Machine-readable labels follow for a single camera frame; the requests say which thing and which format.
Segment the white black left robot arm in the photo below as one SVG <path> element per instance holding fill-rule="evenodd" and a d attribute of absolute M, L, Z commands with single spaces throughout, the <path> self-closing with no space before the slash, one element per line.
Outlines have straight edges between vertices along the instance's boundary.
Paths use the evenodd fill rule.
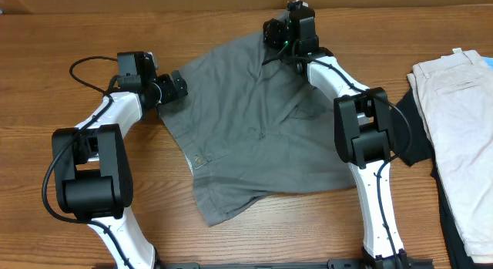
<path fill-rule="evenodd" d="M 42 202 L 55 219 L 93 229 L 116 268 L 162 268 L 131 204 L 133 181 L 124 138 L 151 109 L 187 96 L 178 71 L 158 75 L 151 52 L 120 52 L 118 73 L 101 105 L 84 121 L 52 134 L 52 162 L 42 183 Z"/>

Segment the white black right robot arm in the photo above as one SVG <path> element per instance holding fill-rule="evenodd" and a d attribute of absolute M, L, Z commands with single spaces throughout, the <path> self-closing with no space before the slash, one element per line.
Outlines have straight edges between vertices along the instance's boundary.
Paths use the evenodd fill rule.
<path fill-rule="evenodd" d="M 390 188 L 394 151 L 392 112 L 399 109 L 382 88 L 359 83 L 320 46 L 315 11 L 306 2 L 287 3 L 287 18 L 263 24 L 263 41 L 278 49 L 276 60 L 288 59 L 295 70 L 334 106 L 334 143 L 357 185 L 364 222 L 360 268 L 409 268 L 397 230 Z"/>

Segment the grey shorts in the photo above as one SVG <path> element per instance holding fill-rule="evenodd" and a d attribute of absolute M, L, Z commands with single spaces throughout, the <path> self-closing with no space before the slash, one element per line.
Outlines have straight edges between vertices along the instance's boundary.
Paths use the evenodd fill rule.
<path fill-rule="evenodd" d="M 210 226 L 274 193 L 354 186 L 332 102 L 273 56 L 260 32 L 224 43 L 183 66 L 187 95 L 158 109 Z"/>

